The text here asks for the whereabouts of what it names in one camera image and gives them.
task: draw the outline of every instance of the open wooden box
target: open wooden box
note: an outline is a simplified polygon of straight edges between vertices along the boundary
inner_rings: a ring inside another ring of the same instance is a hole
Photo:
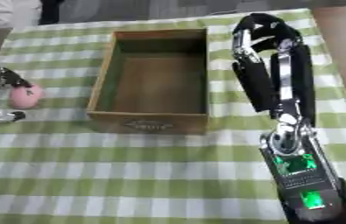
[[[88,104],[101,132],[202,134],[206,30],[117,31]]]

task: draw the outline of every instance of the gray floor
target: gray floor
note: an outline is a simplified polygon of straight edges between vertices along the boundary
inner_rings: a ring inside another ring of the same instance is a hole
[[[206,16],[228,11],[267,11],[346,5],[346,0],[66,0],[62,23]]]

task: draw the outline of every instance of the ball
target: ball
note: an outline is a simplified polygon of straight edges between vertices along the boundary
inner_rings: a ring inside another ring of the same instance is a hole
[[[32,87],[15,87],[11,90],[11,106],[15,109],[30,109],[43,97],[43,89],[32,84]]]

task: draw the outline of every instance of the label on box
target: label on box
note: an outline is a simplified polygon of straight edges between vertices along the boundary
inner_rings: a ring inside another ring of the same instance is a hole
[[[171,129],[173,125],[168,122],[150,121],[150,120],[134,120],[124,124],[124,126],[142,131],[160,131]]]

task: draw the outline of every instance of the green checkered tablecloth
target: green checkered tablecloth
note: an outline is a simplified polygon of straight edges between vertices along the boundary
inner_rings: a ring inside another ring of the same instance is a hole
[[[311,46],[318,136],[346,178],[346,90],[309,10],[273,11]],[[243,14],[57,24],[14,31],[0,65],[45,88],[24,122],[0,124],[0,223],[285,223],[258,152],[272,128],[230,71]],[[85,108],[116,30],[208,27],[210,119],[205,136],[93,132]],[[7,91],[0,104],[8,107]]]

